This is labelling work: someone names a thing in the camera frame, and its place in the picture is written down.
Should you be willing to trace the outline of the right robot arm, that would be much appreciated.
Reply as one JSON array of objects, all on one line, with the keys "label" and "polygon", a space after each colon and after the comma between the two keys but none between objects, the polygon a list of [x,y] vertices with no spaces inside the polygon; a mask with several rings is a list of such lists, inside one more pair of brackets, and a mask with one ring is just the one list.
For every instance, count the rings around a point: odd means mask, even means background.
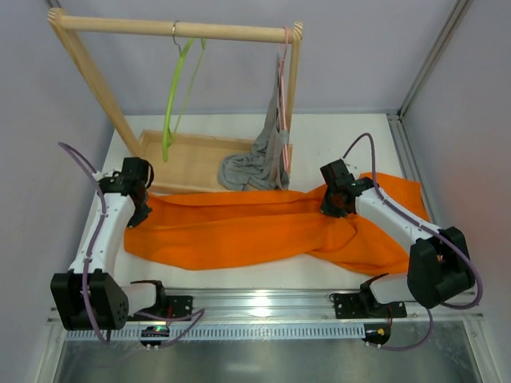
[{"label": "right robot arm", "polygon": [[342,159],[320,171],[327,186],[321,204],[324,215],[368,219],[406,253],[407,271],[382,272],[361,284],[358,299],[368,314],[403,301],[432,309],[474,287],[476,277],[467,263],[469,252],[460,230],[442,229],[419,218],[371,178],[356,178]]}]

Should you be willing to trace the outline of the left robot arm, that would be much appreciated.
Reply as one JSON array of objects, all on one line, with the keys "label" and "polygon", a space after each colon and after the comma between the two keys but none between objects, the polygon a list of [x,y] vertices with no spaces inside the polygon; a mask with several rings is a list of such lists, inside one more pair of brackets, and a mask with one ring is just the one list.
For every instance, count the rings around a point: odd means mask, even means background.
[{"label": "left robot arm", "polygon": [[161,282],[120,286],[114,278],[116,258],[125,251],[125,231],[151,212],[147,189],[153,167],[140,157],[126,157],[119,171],[85,173],[97,190],[99,206],[83,246],[65,273],[53,275],[50,290],[66,330],[120,330],[129,317],[157,312],[165,304]]}]

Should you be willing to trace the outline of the orange trousers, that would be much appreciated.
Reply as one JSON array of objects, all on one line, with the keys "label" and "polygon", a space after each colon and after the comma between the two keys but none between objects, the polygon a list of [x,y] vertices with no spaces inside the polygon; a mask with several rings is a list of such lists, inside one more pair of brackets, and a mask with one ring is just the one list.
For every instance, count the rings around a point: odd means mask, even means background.
[{"label": "orange trousers", "polygon": [[359,215],[320,211],[326,188],[151,195],[152,211],[125,230],[124,249],[186,270],[248,267],[308,254],[360,274],[400,274],[408,255]]}]

